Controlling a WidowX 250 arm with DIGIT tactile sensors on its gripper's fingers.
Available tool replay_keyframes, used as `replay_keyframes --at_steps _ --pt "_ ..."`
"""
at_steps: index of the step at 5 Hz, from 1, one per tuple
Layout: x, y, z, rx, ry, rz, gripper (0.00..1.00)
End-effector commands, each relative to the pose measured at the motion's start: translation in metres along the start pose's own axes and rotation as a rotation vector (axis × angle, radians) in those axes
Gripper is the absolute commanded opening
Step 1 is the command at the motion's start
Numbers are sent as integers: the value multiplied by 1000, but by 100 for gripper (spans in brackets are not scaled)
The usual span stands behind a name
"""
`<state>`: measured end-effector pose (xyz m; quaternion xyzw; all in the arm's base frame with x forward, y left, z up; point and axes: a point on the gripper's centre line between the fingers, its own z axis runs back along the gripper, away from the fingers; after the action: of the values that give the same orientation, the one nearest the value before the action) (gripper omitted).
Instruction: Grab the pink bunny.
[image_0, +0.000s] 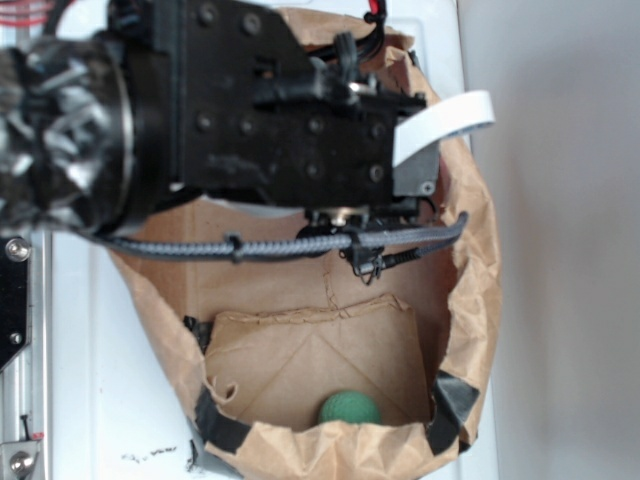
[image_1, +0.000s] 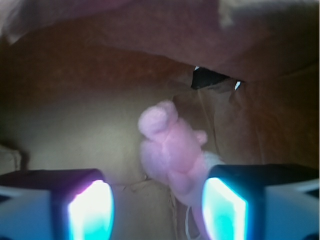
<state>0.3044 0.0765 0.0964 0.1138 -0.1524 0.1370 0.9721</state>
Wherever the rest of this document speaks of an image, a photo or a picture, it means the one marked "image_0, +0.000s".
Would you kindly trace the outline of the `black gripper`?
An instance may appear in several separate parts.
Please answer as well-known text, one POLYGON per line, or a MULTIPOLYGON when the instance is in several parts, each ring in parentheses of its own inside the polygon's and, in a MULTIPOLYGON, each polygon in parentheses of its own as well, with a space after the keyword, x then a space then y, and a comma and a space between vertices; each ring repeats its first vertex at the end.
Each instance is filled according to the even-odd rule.
POLYGON ((302 41, 242 1, 112 1, 138 168, 116 233, 205 196, 301 210, 320 224, 416 218, 423 193, 396 173, 396 126, 426 100, 373 70, 386 5, 302 41))

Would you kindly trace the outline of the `robot arm with foil wrap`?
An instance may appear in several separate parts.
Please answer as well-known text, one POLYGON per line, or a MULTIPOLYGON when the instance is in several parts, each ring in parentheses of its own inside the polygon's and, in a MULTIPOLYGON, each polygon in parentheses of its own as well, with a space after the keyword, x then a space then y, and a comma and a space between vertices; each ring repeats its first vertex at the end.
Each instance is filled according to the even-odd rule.
POLYGON ((124 234, 191 199, 325 211, 399 197, 399 122, 426 107, 364 70, 382 17, 310 51, 241 1, 112 1, 86 40, 1 53, 1 230, 124 234))

